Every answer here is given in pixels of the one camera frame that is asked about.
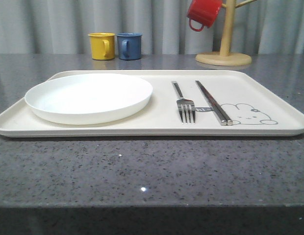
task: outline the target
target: cartoon bunny illustration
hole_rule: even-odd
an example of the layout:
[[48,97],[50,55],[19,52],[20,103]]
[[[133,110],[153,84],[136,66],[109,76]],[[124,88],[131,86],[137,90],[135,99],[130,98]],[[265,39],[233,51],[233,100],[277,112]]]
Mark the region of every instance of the cartoon bunny illustration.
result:
[[221,107],[231,115],[233,125],[276,125],[277,121],[270,116],[255,109],[250,104],[222,104]]

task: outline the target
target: countertop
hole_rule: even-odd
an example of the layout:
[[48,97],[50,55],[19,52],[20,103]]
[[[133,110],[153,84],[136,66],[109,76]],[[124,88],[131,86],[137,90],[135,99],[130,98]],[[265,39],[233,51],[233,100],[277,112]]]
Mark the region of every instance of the countertop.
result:
[[[304,114],[304,55],[258,55],[249,66],[225,68],[201,64],[194,55],[95,61],[82,54],[0,54],[0,113],[61,71],[215,69],[246,73]],[[0,136],[0,211],[118,207],[298,208],[303,226],[304,134]]]

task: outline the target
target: gray curtain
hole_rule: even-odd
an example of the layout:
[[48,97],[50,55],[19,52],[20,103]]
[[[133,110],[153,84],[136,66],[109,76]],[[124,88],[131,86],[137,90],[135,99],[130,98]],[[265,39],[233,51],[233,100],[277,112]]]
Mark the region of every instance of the gray curtain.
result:
[[[141,32],[143,54],[219,50],[225,10],[211,28],[194,32],[186,17],[190,3],[0,0],[0,53],[90,54],[91,32]],[[231,51],[304,53],[304,0],[258,0],[237,8]]]

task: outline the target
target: blue mug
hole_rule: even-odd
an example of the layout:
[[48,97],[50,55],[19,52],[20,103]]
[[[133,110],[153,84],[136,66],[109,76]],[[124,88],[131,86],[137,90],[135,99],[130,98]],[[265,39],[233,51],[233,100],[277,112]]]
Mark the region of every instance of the blue mug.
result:
[[141,33],[119,33],[116,36],[120,59],[138,60],[141,58]]

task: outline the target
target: plate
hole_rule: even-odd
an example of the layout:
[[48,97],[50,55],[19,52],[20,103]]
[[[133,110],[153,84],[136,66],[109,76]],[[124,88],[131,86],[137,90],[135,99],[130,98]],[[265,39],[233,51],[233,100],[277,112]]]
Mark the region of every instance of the plate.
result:
[[139,112],[152,91],[152,85],[137,76],[90,73],[43,82],[25,94],[25,102],[34,114],[51,122],[97,124]]

